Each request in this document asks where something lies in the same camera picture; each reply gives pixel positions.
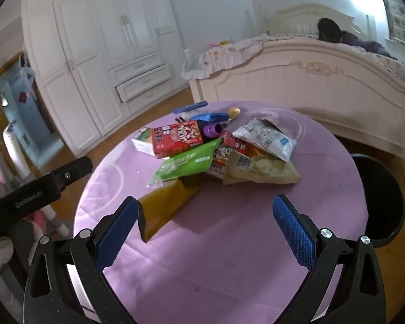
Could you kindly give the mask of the white green small carton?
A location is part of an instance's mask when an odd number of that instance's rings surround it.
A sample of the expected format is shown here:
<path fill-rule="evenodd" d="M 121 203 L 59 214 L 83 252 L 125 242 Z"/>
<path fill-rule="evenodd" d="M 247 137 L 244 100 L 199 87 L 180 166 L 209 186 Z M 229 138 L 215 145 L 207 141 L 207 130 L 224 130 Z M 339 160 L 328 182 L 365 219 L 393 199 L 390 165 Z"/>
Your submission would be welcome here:
<path fill-rule="evenodd" d="M 153 143 L 151 139 L 151 128 L 143 127 L 131 136 L 131 142 L 135 149 L 143 154 L 154 156 Z"/>

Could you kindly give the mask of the red milk carton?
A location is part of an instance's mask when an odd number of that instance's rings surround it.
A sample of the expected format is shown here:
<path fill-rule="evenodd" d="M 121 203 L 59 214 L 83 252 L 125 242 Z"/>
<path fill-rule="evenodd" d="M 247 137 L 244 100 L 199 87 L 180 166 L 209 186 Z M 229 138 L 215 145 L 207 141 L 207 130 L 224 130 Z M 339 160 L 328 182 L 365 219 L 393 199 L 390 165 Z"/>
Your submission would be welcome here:
<path fill-rule="evenodd" d="M 196 121 L 152 128 L 150 137 L 154 156 L 158 159 L 173 157 L 203 144 L 203 137 Z"/>
<path fill-rule="evenodd" d="M 223 179 L 229 155 L 233 151 L 244 154 L 246 149 L 247 143 L 245 141 L 234 137 L 231 132 L 224 130 L 222 133 L 222 142 L 214 153 L 214 158 L 208 173 L 216 178 Z"/>

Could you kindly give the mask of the beige chip bag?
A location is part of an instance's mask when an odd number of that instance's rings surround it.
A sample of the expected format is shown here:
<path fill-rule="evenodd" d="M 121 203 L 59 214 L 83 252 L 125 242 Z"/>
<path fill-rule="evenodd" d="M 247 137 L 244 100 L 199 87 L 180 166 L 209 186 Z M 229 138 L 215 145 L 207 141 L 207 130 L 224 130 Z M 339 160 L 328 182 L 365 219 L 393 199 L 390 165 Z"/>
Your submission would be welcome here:
<path fill-rule="evenodd" d="M 227 160 L 223 184 L 296 184 L 300 179 L 301 175 L 292 162 L 273 160 L 267 156 L 247 157 L 233 151 Z"/>

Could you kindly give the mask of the black trash bin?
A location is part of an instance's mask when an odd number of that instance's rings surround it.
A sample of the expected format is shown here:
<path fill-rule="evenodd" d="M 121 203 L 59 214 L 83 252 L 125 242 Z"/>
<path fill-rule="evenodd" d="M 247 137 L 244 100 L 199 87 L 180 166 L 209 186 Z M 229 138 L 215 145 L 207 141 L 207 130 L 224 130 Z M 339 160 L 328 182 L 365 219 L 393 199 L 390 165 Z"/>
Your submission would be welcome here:
<path fill-rule="evenodd" d="M 395 177 L 385 165 L 364 154 L 351 157 L 364 188 L 368 220 L 365 235 L 375 248 L 389 245 L 405 222 L 405 198 Z"/>

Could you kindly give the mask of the wooden door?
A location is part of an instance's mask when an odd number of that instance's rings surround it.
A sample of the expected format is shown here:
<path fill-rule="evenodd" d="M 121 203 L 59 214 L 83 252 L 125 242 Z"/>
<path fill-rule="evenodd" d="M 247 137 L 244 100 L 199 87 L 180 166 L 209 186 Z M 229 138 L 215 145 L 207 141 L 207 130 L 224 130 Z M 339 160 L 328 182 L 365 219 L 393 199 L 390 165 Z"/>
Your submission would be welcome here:
<path fill-rule="evenodd" d="M 66 161 L 67 147 L 41 98 L 28 57 L 19 52 L 0 67 L 0 148 L 6 159 L 4 131 L 10 127 L 35 176 Z"/>

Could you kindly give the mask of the yellow orange snack bag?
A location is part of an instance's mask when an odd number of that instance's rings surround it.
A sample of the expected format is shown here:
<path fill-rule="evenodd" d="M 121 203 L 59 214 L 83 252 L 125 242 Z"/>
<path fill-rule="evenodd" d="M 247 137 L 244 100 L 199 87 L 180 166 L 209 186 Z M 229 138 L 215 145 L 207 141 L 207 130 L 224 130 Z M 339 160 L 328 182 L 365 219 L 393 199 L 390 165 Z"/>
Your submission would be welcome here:
<path fill-rule="evenodd" d="M 142 241 L 148 243 L 201 188 L 200 185 L 188 185 L 175 179 L 164 182 L 161 187 L 141 197 L 137 221 Z"/>

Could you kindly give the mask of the purple tablecloth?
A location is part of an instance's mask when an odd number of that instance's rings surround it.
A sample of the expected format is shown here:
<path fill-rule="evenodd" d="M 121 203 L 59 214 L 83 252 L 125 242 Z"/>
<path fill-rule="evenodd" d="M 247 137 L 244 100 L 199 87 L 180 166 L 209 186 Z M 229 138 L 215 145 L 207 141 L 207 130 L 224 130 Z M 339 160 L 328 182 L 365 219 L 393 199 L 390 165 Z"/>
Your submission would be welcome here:
<path fill-rule="evenodd" d="M 232 123 L 264 116 L 297 142 L 295 185 L 207 184 L 150 241 L 134 228 L 105 276 L 138 323 L 273 323 L 307 270 L 298 265 L 272 214 L 284 194 L 295 208 L 336 236 L 357 239 L 368 213 L 356 165 L 325 127 L 263 102 L 237 107 Z"/>

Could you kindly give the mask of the white wardrobe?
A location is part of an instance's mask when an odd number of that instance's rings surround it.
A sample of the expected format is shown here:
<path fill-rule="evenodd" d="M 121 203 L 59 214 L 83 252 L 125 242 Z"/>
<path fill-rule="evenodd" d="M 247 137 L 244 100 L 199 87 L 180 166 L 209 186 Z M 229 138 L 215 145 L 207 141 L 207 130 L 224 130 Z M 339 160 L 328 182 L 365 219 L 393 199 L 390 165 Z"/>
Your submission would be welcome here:
<path fill-rule="evenodd" d="M 186 87 L 170 0 L 22 0 L 21 17 L 42 100 L 77 156 Z"/>

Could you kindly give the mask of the green snack bag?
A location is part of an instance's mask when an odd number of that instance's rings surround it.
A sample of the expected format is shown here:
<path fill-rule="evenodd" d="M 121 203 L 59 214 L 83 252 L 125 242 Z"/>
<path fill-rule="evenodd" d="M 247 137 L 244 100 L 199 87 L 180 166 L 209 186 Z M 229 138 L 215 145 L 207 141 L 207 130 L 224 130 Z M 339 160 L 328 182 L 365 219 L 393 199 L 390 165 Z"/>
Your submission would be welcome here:
<path fill-rule="evenodd" d="M 214 153 L 221 143 L 222 138 L 218 137 L 209 143 L 164 160 L 154 173 L 151 183 L 155 184 L 207 172 L 211 167 Z"/>

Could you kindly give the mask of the purple bottle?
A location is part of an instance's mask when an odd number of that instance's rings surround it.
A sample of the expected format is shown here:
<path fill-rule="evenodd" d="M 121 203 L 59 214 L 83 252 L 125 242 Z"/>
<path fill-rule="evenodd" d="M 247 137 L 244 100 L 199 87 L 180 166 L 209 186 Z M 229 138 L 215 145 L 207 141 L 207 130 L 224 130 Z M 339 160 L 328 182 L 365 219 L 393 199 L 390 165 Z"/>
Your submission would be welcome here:
<path fill-rule="evenodd" d="M 202 129 L 203 136 L 212 139 L 221 137 L 224 132 L 224 125 L 222 123 L 209 123 Z"/>

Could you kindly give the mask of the blue plastic package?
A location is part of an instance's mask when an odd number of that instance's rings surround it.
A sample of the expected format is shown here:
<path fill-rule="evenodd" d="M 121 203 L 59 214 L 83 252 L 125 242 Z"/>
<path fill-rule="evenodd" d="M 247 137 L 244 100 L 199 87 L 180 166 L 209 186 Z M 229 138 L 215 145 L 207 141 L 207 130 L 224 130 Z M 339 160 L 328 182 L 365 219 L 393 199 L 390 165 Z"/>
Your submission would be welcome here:
<path fill-rule="evenodd" d="M 192 116 L 189 121 L 200 121 L 207 123 L 222 123 L 230 118 L 228 113 L 199 113 Z"/>

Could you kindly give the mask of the white crumpled plastic bag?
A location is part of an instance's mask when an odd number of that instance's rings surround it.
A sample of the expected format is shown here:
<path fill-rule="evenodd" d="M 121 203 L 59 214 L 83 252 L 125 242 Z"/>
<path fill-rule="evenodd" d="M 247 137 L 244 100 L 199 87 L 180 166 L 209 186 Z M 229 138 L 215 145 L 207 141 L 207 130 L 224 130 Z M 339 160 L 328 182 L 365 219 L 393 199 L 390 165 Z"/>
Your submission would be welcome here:
<path fill-rule="evenodd" d="M 290 139 L 267 119 L 253 118 L 247 124 L 237 128 L 232 135 L 284 162 L 290 162 L 296 145 L 294 139 Z"/>

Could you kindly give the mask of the floral bed quilt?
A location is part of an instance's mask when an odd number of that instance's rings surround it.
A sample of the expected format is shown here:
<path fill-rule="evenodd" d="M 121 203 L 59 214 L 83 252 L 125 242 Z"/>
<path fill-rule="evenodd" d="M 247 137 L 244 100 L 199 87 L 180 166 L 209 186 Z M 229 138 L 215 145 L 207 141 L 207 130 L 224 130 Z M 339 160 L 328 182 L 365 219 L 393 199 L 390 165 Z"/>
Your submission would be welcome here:
<path fill-rule="evenodd" d="M 304 41 L 305 39 L 318 40 L 319 37 L 317 34 L 275 34 L 274 36 L 262 34 L 250 39 L 218 44 L 197 55 L 186 49 L 184 51 L 185 61 L 181 67 L 181 77 L 184 80 L 203 80 L 216 72 L 244 64 L 262 51 L 268 42 Z M 367 42 L 360 40 L 347 44 L 340 43 L 338 47 L 351 50 L 368 58 L 371 62 L 381 66 L 405 82 L 405 64 L 382 53 L 374 52 L 372 48 L 368 47 Z"/>

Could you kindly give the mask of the person lying on bed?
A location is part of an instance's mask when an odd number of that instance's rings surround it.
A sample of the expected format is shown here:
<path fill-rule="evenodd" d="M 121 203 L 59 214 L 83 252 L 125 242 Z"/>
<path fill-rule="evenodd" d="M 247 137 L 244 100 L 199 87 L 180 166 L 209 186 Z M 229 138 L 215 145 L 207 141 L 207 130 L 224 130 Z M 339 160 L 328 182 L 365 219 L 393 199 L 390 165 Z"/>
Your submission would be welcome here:
<path fill-rule="evenodd" d="M 336 22 L 330 18 L 321 18 L 317 23 L 319 40 L 330 43 L 342 43 L 352 47 L 363 48 L 368 53 L 379 54 L 393 59 L 389 52 L 375 41 L 364 41 L 355 34 L 341 30 Z"/>

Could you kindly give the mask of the white carved bed frame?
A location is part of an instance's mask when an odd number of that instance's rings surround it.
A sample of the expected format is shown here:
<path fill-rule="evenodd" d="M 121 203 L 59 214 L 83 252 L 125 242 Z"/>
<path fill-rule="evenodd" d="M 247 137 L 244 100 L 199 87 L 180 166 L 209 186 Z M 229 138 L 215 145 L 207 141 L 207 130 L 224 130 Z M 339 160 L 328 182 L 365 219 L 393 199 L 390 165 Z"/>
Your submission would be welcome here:
<path fill-rule="evenodd" d="M 260 101 L 288 107 L 333 134 L 405 159 L 405 65 L 318 39 L 323 17 L 369 39 L 353 17 L 321 4 L 280 10 L 249 61 L 189 85 L 195 101 Z"/>

